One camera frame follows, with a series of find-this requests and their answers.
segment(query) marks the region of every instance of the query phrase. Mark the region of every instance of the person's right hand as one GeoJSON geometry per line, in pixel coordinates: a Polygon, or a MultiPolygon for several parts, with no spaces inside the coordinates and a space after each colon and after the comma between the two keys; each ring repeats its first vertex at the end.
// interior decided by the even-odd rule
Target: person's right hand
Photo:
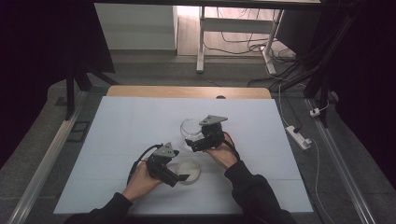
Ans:
{"type": "MultiPolygon", "coordinates": [[[[225,140],[229,143],[233,143],[231,138],[227,135],[224,134],[225,140]]],[[[236,157],[233,154],[233,151],[227,147],[224,143],[221,143],[219,147],[216,148],[210,148],[204,150],[207,154],[209,154],[215,162],[217,162],[220,166],[222,166],[225,169],[230,168],[232,165],[236,163],[236,157]]]]}

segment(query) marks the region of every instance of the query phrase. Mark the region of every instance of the white tabletop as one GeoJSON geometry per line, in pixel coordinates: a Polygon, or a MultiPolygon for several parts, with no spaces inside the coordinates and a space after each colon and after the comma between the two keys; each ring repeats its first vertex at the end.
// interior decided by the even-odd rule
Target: white tabletop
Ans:
{"type": "Polygon", "coordinates": [[[104,97],[54,213],[88,213],[103,207],[114,192],[125,188],[131,166],[143,151],[167,142],[180,150],[169,169],[175,171],[179,161],[194,159],[200,163],[200,177],[192,185],[160,185],[136,202],[131,214],[241,213],[224,170],[204,152],[184,148],[182,120],[209,114],[228,118],[223,130],[232,135],[250,172],[268,179],[283,209],[313,211],[274,100],[104,97]]]}

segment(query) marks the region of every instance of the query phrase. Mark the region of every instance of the wall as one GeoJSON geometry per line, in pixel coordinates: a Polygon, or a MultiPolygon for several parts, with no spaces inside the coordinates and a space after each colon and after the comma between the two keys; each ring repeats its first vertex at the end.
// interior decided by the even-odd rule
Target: wall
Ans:
{"type": "Polygon", "coordinates": [[[109,49],[177,48],[177,7],[95,4],[95,8],[109,49]]]}

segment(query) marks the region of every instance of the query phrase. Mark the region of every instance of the metal rail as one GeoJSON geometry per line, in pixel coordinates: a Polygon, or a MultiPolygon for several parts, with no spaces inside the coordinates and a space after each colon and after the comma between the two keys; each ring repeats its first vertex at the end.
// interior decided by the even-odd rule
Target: metal rail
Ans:
{"type": "MultiPolygon", "coordinates": [[[[306,105],[309,109],[313,109],[314,107],[311,105],[308,99],[305,99],[306,105]]],[[[344,186],[346,187],[346,191],[348,192],[353,205],[355,205],[355,209],[361,218],[361,223],[364,224],[375,224],[375,218],[370,210],[369,205],[367,204],[366,200],[364,199],[363,194],[355,182],[352,174],[350,173],[346,162],[344,161],[343,156],[338,149],[338,146],[335,144],[334,139],[332,138],[332,134],[330,133],[329,129],[325,128],[322,122],[319,119],[315,119],[315,123],[317,124],[319,133],[322,137],[323,142],[328,149],[332,161],[334,162],[335,168],[338,171],[341,179],[344,182],[344,186]]]]}
{"type": "Polygon", "coordinates": [[[29,216],[30,211],[32,210],[33,205],[35,204],[35,200],[37,199],[38,194],[44,186],[44,183],[47,180],[47,177],[52,169],[53,164],[58,158],[59,152],[64,146],[64,142],[69,135],[70,130],[72,129],[76,119],[78,117],[79,112],[81,111],[82,105],[87,96],[87,92],[81,91],[77,98],[76,110],[73,113],[70,120],[64,120],[59,131],[56,133],[55,137],[52,140],[52,143],[47,150],[46,155],[43,160],[38,165],[35,174],[33,175],[29,185],[27,186],[25,192],[22,194],[20,201],[14,209],[11,217],[8,220],[8,224],[17,224],[24,223],[26,218],[29,216]]]}

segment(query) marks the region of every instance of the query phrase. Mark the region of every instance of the person's left hand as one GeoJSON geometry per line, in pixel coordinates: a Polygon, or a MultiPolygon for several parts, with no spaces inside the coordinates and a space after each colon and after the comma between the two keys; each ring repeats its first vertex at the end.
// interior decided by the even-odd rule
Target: person's left hand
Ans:
{"type": "Polygon", "coordinates": [[[145,161],[140,162],[136,167],[128,186],[122,195],[130,202],[145,196],[162,183],[159,179],[149,176],[149,171],[145,161]]]}

